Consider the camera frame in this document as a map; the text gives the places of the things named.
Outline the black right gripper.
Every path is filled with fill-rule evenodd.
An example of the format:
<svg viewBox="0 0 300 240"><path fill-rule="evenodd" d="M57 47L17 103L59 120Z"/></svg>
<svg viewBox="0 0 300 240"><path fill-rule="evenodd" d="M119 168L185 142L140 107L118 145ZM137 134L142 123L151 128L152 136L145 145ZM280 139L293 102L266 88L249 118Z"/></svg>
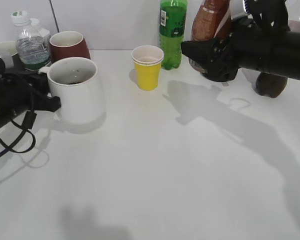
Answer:
<svg viewBox="0 0 300 240"><path fill-rule="evenodd" d="M258 27L254 19L242 17L234 22L234 31L225 39L216 37L205 41L183 41L181 52L201 65L202 72L206 74L223 74L240 68L258 71L259 66L252 62L252 58L244 56L248 51L239 52L239 47L248 42L243 32Z"/></svg>

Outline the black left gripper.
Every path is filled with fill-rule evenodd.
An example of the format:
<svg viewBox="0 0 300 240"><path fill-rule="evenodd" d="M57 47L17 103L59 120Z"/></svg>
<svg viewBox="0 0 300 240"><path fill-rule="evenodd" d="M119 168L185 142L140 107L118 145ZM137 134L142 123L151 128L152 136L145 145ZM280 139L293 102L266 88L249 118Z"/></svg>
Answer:
<svg viewBox="0 0 300 240"><path fill-rule="evenodd" d="M47 75L38 71L6 70L0 58L0 128L25 111L56 112L62 107L50 92Z"/></svg>

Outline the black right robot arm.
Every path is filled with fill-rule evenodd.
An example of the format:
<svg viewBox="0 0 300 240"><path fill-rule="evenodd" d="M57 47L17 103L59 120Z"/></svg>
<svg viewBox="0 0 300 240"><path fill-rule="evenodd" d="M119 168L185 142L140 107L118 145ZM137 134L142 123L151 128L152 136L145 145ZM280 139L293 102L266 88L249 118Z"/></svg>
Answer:
<svg viewBox="0 0 300 240"><path fill-rule="evenodd" d="M240 68L300 81L300 33L290 30L284 0L236 1L231 32L221 40L184 41L181 52L204 77L224 83Z"/></svg>

